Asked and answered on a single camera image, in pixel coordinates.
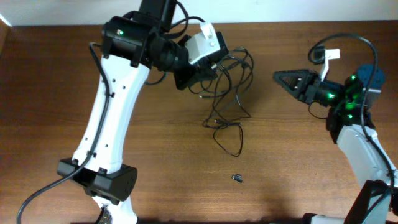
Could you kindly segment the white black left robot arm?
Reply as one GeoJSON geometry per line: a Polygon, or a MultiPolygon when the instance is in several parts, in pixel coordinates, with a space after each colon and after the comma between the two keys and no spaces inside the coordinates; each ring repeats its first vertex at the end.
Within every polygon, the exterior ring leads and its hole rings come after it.
{"type": "Polygon", "coordinates": [[[130,198],[137,169],[123,163],[123,145],[151,68],[173,73],[183,90],[214,79],[215,65],[227,51],[222,34],[207,21],[193,36],[172,32],[178,6],[178,1],[142,1],[138,10],[103,27],[102,56],[95,59],[101,78],[89,122],[73,156],[57,168],[98,204],[98,223],[137,222],[130,198]]]}

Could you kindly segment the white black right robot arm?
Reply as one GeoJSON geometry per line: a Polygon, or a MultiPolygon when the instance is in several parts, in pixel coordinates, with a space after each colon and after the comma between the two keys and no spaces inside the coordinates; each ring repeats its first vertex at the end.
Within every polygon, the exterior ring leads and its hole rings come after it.
{"type": "Polygon", "coordinates": [[[329,108],[326,129],[361,187],[346,217],[306,213],[303,223],[386,223],[388,212],[397,213],[397,169],[381,147],[369,112],[385,82],[382,70],[362,65],[343,84],[308,69],[277,71],[273,79],[298,101],[329,108]]]}

